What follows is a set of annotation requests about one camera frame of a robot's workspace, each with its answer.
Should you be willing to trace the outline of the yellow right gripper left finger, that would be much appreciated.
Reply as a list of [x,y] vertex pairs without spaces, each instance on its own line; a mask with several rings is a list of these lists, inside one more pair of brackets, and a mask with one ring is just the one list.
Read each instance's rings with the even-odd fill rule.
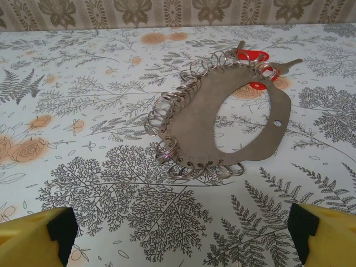
[[67,266],[76,236],[71,207],[1,223],[1,266]]

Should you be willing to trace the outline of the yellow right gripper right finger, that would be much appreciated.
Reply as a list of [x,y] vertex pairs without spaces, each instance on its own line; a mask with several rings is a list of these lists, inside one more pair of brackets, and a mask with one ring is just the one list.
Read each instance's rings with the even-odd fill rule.
[[303,266],[355,266],[355,215],[292,204],[289,232]]

